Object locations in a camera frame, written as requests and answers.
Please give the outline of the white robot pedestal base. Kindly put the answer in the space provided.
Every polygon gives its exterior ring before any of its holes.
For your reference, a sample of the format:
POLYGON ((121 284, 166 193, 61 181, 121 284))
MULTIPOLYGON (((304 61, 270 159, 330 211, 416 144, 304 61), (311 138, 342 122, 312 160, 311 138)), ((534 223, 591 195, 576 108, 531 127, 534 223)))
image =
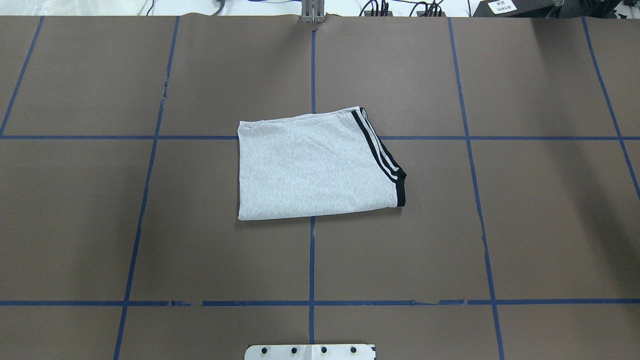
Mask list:
POLYGON ((265 344, 251 345, 245 360, 375 360, 374 345, 356 344, 265 344))

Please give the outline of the grey cartoon print t-shirt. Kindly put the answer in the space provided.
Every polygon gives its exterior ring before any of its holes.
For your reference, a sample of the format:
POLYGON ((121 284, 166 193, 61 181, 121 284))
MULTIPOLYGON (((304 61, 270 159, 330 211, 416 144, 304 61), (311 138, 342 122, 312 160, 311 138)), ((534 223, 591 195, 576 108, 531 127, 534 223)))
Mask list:
POLYGON ((406 172, 364 107, 240 121, 238 219, 353 214, 406 205, 406 172))

